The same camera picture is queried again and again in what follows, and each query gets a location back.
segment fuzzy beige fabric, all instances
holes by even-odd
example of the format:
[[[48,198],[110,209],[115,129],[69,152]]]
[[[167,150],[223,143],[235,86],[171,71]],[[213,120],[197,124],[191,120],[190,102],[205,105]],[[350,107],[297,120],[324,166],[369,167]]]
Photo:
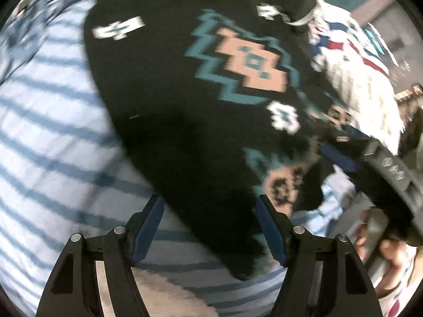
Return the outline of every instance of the fuzzy beige fabric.
[[[104,262],[96,262],[96,268],[104,317],[115,317]],[[216,310],[193,293],[171,284],[162,276],[137,268],[133,268],[132,272],[151,317],[218,317]]]

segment black garment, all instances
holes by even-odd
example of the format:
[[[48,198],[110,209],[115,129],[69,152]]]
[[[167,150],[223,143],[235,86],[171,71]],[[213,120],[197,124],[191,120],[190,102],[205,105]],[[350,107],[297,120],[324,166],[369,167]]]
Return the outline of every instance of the black garment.
[[[258,16],[266,1],[98,0],[84,28],[92,75],[128,156],[237,278],[250,275],[263,252],[253,238],[257,187],[272,169],[307,160],[310,102],[327,113],[339,100],[282,18]],[[126,38],[93,36],[96,27],[138,16],[145,26]],[[232,48],[234,55],[219,52],[225,41],[238,40],[248,46]],[[266,67],[274,55],[280,58]],[[286,73],[286,91],[248,87],[253,76],[227,67],[241,58],[269,82]],[[273,101],[295,108],[296,133],[272,126]],[[270,168],[275,161],[278,167]],[[304,168],[293,169],[293,177]]]

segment silver bolt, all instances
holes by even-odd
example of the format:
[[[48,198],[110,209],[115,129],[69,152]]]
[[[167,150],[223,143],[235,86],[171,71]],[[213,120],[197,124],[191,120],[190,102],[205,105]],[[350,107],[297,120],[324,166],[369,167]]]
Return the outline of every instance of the silver bolt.
[[[81,234],[73,234],[71,236],[71,241],[78,242],[81,239]]]
[[[293,231],[296,234],[301,235],[301,234],[303,234],[305,232],[305,229],[301,225],[296,225],[296,226],[293,227]]]
[[[122,225],[119,225],[117,227],[115,227],[115,234],[120,235],[123,234],[125,232],[125,227]]]
[[[339,239],[341,242],[346,242],[346,241],[348,241],[348,238],[347,238],[345,235],[341,235],[341,234],[339,234],[339,235],[338,235],[338,239]]]

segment human hand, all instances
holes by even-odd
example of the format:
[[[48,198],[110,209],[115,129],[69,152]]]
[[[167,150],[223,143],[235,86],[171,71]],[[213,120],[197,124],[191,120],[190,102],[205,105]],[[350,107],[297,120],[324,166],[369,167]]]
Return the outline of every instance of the human hand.
[[[367,237],[367,221],[369,210],[361,215],[363,224],[357,231],[357,241],[354,246],[358,256],[363,260],[366,255],[365,243]],[[396,240],[383,240],[379,247],[381,255],[388,261],[389,266],[380,283],[375,287],[376,295],[380,299],[391,293],[400,284],[406,265],[409,262],[407,246],[404,242]]]

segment blue and white striped fabric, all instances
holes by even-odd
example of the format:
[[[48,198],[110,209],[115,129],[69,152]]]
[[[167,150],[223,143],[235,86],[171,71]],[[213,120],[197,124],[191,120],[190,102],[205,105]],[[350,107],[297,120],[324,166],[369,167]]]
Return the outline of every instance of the blue and white striped fabric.
[[[0,32],[0,284],[27,315],[64,244],[103,235],[140,211],[152,187],[125,159],[90,77],[82,25],[96,0],[34,0]],[[341,214],[333,189],[295,220],[325,235]],[[166,207],[141,268],[191,290],[219,316],[270,311],[285,271],[229,274]]]

